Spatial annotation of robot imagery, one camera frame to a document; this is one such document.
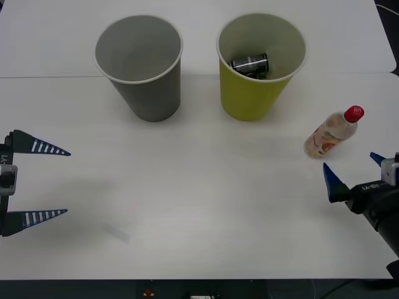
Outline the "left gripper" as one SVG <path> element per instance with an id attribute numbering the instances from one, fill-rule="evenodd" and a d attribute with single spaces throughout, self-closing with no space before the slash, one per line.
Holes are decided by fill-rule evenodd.
<path id="1" fill-rule="evenodd" d="M 1 144 L 1 236 L 9 237 L 32 226 L 65 214 L 67 209 L 47 211 L 7 212 L 9 197 L 14 194 L 13 152 L 21 154 L 48 154 L 71 156 L 71 154 L 51 143 L 36 138 L 24 131 L 11 131 Z"/>

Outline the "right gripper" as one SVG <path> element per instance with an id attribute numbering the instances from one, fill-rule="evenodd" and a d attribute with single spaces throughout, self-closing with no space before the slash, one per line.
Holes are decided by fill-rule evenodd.
<path id="1" fill-rule="evenodd" d="M 386 157 L 374 152 L 370 153 L 370 157 L 380 168 L 385 167 Z M 398 209 L 398 187 L 373 181 L 356 185 L 350 190 L 326 163 L 323 164 L 323 174 L 330 203 L 346 201 L 346 206 L 355 214 L 363 214 L 373 208 L 383 212 Z"/>

